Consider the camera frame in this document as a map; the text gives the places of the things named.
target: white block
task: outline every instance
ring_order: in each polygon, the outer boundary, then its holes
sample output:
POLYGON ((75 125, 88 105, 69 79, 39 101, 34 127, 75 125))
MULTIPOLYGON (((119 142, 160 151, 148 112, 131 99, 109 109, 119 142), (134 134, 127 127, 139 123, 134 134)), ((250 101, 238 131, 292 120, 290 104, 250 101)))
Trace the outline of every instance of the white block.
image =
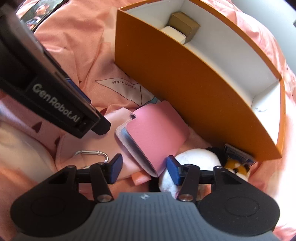
POLYGON ((166 33, 168 36, 175 39, 176 41, 178 41, 180 44, 185 43, 186 36, 184 34, 180 33, 178 30, 176 30, 170 26, 166 26, 163 29, 161 29, 161 31, 166 33))

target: pink wallet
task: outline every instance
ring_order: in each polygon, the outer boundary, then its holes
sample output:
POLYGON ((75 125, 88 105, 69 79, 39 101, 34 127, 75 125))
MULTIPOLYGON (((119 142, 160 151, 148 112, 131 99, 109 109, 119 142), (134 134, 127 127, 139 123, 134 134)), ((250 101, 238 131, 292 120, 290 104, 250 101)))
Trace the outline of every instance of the pink wallet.
POLYGON ((165 169, 189 136, 189 128, 167 101, 147 104, 116 129, 116 135, 139 165, 151 176, 165 169))

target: orange fabric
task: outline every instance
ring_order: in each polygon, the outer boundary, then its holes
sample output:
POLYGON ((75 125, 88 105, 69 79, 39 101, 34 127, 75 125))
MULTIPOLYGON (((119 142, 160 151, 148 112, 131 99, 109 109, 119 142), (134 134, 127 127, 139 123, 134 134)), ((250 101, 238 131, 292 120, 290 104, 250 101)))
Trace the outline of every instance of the orange fabric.
POLYGON ((145 172, 144 170, 141 170, 139 172, 132 174, 131 178, 136 186, 141 185, 141 184, 146 183, 151 180, 151 176, 147 172, 145 172))

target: metal screw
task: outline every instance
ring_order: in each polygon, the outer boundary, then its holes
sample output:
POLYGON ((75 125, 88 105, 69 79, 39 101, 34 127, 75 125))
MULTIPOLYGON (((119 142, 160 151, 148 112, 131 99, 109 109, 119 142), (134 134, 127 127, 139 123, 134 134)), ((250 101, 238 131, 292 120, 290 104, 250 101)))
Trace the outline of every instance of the metal screw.
POLYGON ((108 194, 102 194, 97 197, 97 200, 99 202, 110 202, 112 200, 112 197, 108 194))
POLYGON ((190 194, 181 194, 178 198, 182 202, 191 202, 193 200, 193 196, 190 194))

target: blue gripper pad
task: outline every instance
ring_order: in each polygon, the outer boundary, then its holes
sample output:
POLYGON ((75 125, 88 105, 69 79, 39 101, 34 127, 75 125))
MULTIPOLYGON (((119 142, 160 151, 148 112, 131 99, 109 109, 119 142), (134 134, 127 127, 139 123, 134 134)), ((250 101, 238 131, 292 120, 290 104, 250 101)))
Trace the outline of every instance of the blue gripper pad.
POLYGON ((91 104, 91 99, 71 80, 67 78, 67 82, 74 87, 74 89, 88 102, 91 104))
POLYGON ((181 186, 184 178, 180 177, 178 167, 181 167, 181 164, 173 156, 168 156, 166 159, 167 170, 176 186, 181 186))
POLYGON ((108 184, 114 184, 119 176, 119 173, 122 169, 122 155, 116 154, 115 157, 105 164, 108 171, 108 178, 106 179, 108 184))

